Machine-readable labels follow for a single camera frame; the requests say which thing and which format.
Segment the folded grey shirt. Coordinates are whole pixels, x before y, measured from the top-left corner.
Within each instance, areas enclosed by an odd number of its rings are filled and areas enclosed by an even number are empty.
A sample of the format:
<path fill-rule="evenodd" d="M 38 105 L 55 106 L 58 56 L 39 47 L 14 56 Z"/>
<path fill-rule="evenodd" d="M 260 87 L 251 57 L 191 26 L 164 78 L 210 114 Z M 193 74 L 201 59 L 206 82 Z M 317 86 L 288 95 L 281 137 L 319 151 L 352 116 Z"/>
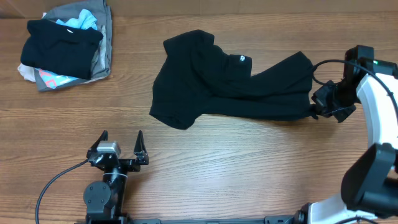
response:
<path fill-rule="evenodd" d="M 29 21 L 19 71 L 27 69 L 39 91 L 107 77 L 111 63 L 111 11 L 105 1 L 80 1 Z"/>

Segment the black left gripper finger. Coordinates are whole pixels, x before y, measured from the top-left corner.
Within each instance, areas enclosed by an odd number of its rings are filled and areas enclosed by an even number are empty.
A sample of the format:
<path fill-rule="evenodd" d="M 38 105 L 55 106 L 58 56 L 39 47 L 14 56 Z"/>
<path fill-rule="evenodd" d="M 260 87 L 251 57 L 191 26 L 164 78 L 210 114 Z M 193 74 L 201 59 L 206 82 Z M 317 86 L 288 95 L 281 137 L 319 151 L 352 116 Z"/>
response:
<path fill-rule="evenodd" d="M 144 144 L 144 135 L 140 130 L 137 135 L 136 144 L 134 146 L 134 155 L 136 156 L 136 164 L 148 165 L 149 155 Z"/>
<path fill-rule="evenodd" d="M 107 130 L 104 130 L 101 134 L 101 136 L 95 141 L 95 143 L 88 149 L 86 153 L 86 157 L 90 158 L 91 155 L 95 152 L 98 152 L 97 148 L 98 145 L 100 144 L 101 141 L 107 141 L 108 140 L 108 132 Z"/>

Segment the light blue garment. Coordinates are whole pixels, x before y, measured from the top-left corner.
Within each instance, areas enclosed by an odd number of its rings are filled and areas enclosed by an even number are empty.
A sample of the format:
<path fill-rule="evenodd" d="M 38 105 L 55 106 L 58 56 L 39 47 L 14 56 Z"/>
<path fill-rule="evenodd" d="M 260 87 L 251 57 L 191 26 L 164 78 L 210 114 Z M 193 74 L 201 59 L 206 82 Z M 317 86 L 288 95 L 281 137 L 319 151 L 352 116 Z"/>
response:
<path fill-rule="evenodd" d="M 97 30 L 98 27 L 96 25 L 97 18 L 92 15 L 92 13 L 87 9 L 82 9 L 79 13 L 78 18 L 71 18 L 66 22 L 61 21 L 58 19 L 55 23 L 58 25 L 68 26 L 76 29 L 83 29 L 87 30 L 92 28 Z"/>

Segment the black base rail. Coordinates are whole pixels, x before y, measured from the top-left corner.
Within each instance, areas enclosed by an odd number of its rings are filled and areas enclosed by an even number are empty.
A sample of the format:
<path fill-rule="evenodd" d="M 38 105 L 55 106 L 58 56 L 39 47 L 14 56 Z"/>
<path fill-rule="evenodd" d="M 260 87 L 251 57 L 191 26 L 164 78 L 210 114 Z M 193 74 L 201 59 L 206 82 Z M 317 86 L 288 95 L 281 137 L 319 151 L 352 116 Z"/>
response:
<path fill-rule="evenodd" d="M 235 219 L 207 219 L 207 220 L 160 220 L 160 219 L 138 219 L 138 220 L 111 220 L 111 221 L 81 221 L 84 223 L 127 223 L 127 224 L 290 224 L 294 217 L 291 215 L 266 216 L 264 218 L 235 218 Z"/>

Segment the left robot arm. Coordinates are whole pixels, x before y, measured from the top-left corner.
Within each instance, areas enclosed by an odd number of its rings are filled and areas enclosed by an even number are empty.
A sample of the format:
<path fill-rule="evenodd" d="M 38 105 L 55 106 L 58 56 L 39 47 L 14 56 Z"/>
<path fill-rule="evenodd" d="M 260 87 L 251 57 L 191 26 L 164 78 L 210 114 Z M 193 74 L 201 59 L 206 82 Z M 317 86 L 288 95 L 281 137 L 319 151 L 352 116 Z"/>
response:
<path fill-rule="evenodd" d="M 117 141 L 108 140 L 103 131 L 90 147 L 86 157 L 92 167 L 103 171 L 103 179 L 90 183 L 83 194 L 87 223 L 131 223 L 131 217 L 122 212 L 127 175 L 139 172 L 141 165 L 148 165 L 149 155 L 144 145 L 142 131 L 138 132 L 133 159 L 121 159 Z"/>

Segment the black t-shirt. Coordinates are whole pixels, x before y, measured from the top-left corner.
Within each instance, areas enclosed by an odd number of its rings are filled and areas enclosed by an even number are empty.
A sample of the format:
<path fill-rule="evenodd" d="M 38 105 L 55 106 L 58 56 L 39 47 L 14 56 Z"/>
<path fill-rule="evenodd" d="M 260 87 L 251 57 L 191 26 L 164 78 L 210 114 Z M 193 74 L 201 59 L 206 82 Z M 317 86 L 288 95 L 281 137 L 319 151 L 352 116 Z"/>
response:
<path fill-rule="evenodd" d="M 167 58 L 157 75 L 149 114 L 188 129 L 203 114 L 295 121 L 316 118 L 308 94 L 311 61 L 297 52 L 252 75 L 252 59 L 226 54 L 213 34 L 193 30 L 164 41 Z"/>

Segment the white folded garment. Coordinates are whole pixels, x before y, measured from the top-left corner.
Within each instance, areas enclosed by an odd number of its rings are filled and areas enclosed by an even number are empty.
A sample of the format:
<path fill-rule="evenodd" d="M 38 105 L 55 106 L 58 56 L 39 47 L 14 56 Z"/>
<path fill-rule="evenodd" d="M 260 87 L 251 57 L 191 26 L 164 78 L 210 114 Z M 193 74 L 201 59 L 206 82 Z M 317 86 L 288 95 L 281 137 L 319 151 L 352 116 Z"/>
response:
<path fill-rule="evenodd" d="M 25 80 L 35 83 L 35 70 L 33 67 L 21 63 L 18 66 L 17 70 L 24 77 Z"/>

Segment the blue garment with red print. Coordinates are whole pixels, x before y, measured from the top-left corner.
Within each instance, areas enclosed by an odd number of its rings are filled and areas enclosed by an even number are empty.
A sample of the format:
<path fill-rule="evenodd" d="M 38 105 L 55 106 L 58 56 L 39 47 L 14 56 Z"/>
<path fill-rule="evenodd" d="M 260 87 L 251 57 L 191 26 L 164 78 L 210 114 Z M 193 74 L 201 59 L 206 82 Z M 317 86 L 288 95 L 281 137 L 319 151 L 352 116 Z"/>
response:
<path fill-rule="evenodd" d="M 45 83 L 45 86 L 51 89 L 56 89 L 56 87 L 65 85 L 78 79 L 76 77 L 57 75 L 56 73 L 42 69 L 37 69 L 37 71 L 39 72 L 42 81 Z"/>

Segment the folded black shirt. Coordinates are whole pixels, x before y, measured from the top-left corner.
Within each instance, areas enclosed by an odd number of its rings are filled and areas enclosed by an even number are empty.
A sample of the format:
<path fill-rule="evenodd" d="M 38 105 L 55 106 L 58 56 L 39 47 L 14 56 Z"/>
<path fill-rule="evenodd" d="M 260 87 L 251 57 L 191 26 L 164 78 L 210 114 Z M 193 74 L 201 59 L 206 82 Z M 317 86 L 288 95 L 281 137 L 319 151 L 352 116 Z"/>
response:
<path fill-rule="evenodd" d="M 22 49 L 22 64 L 58 75 L 91 78 L 92 59 L 103 38 L 101 32 L 58 25 L 46 19 L 28 21 L 27 30 L 30 37 Z"/>

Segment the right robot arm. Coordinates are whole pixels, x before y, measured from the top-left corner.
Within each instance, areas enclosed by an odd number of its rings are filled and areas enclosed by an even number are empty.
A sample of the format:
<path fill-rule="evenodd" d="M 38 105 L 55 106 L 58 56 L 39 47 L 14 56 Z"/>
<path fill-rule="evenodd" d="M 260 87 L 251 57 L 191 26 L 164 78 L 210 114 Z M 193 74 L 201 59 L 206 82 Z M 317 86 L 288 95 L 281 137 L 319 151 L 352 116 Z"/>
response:
<path fill-rule="evenodd" d="M 344 121 L 360 103 L 368 129 L 368 150 L 343 177 L 340 192 L 308 203 L 287 223 L 375 223 L 397 216 L 397 64 L 374 57 L 372 47 L 345 53 L 343 79 L 322 84 L 312 96 L 318 115 Z"/>

